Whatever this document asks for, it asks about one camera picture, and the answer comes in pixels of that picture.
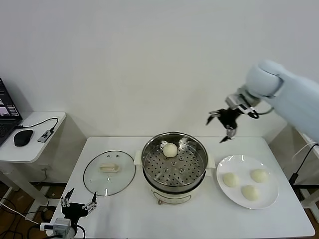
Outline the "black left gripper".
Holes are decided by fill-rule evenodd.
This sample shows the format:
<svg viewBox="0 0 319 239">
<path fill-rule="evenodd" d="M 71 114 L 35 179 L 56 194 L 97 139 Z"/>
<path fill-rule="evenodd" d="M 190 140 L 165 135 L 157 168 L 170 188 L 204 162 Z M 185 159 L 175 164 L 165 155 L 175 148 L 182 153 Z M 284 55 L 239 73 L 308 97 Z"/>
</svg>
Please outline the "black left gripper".
<svg viewBox="0 0 319 239">
<path fill-rule="evenodd" d="M 91 202 L 88 204 L 80 204 L 80 203 L 70 203 L 69 199 L 73 194 L 74 188 L 71 189 L 64 197 L 61 197 L 60 203 L 62 206 L 62 213 L 65 218 L 70 220 L 78 220 L 81 217 L 86 216 L 91 213 L 97 207 L 97 192 L 94 193 Z"/>
</svg>

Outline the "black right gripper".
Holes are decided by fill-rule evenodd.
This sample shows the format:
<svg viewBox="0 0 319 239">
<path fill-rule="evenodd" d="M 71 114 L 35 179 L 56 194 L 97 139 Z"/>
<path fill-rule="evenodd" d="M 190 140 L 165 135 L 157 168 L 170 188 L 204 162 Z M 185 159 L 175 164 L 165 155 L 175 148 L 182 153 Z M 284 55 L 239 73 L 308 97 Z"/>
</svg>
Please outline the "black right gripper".
<svg viewBox="0 0 319 239">
<path fill-rule="evenodd" d="M 222 125 L 226 128 L 226 136 L 222 138 L 219 143 L 226 142 L 235 138 L 237 132 L 237 118 L 242 115 L 239 109 L 220 109 L 209 112 L 206 125 L 208 125 L 214 118 L 218 118 Z"/>
</svg>

